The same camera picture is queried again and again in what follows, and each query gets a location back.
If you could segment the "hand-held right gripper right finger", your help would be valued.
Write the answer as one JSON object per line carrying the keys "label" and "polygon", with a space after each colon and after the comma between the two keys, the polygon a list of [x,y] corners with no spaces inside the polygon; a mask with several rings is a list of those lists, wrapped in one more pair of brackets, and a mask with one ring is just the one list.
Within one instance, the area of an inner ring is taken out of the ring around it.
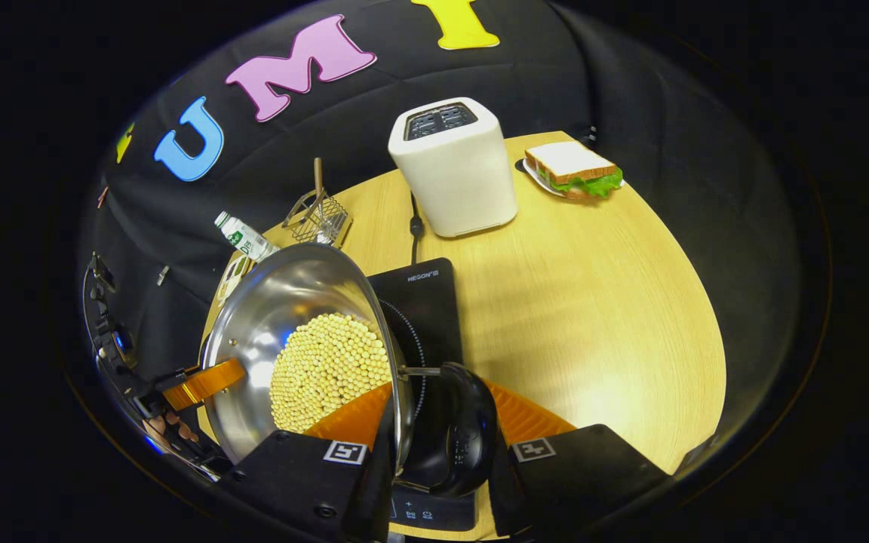
{"label": "hand-held right gripper right finger", "polygon": [[489,382],[502,440],[487,484],[494,532],[577,540],[628,513],[671,475],[604,424],[576,428]]}

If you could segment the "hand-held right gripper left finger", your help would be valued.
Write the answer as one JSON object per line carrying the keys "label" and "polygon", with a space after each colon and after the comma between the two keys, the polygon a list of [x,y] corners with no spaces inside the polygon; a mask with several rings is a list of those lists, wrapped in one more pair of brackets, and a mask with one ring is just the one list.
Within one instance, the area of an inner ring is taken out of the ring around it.
{"label": "hand-held right gripper left finger", "polygon": [[309,434],[275,431],[220,488],[291,541],[384,542],[395,464],[392,386],[335,410]]}

